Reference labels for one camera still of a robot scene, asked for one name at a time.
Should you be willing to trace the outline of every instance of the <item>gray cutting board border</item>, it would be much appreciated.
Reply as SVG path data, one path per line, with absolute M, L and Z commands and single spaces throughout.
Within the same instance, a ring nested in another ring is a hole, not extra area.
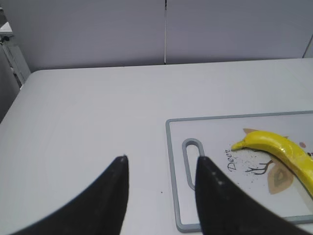
M 174 165 L 174 155 L 172 149 L 170 123 L 176 121 L 195 121 L 195 120 L 210 120 L 210 119 L 223 119 L 223 118 L 252 118 L 252 117 L 266 117 L 266 116 L 285 116 L 285 115 L 299 115 L 299 114 L 313 114 L 310 111 L 295 111 L 295 112 L 281 112 L 281 113 L 265 113 L 265 114 L 244 114 L 244 115 L 228 115 L 228 116 L 215 116 L 215 117 L 188 117 L 188 118 L 173 118 L 168 119 L 165 123 L 168 155 L 170 161 L 172 193 L 174 200 L 175 221 L 177 229 L 182 233 L 200 232 L 200 224 L 183 224 L 180 218 L 179 199 L 177 191 L 177 182 Z M 313 215 L 289 216 L 284 217 L 285 220 L 293 224 L 308 224 L 313 223 Z

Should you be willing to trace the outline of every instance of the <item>banana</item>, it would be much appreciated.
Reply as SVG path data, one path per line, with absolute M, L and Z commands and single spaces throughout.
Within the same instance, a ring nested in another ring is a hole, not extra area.
M 254 131 L 232 145 L 231 150 L 242 148 L 263 150 L 277 157 L 298 177 L 313 197 L 313 160 L 297 144 L 276 133 Z

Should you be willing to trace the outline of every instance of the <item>table surface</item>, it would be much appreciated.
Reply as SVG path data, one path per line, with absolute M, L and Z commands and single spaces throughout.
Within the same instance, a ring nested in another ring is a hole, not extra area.
M 313 59 L 35 72 L 0 125 L 0 235 L 52 213 L 123 154 L 121 234 L 178 235 L 166 120 L 313 110 L 312 87 Z

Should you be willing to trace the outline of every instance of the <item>gray wall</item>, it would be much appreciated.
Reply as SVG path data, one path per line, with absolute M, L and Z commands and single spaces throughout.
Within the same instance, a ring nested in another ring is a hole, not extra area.
M 313 36 L 311 38 L 310 44 L 308 45 L 307 51 L 304 55 L 306 58 L 313 58 Z
M 168 0 L 166 62 L 301 58 L 313 0 Z
M 10 108 L 20 88 L 0 47 L 0 122 Z
M 163 0 L 1 0 L 31 71 L 164 62 Z
M 0 0 L 31 71 L 300 58 L 313 0 Z

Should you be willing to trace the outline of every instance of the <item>banana stem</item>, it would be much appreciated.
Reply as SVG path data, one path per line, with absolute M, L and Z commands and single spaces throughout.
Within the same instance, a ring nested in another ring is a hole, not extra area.
M 232 145 L 231 150 L 238 150 L 238 149 L 242 149 L 246 146 L 245 141 L 240 141 L 238 143 L 235 143 Z

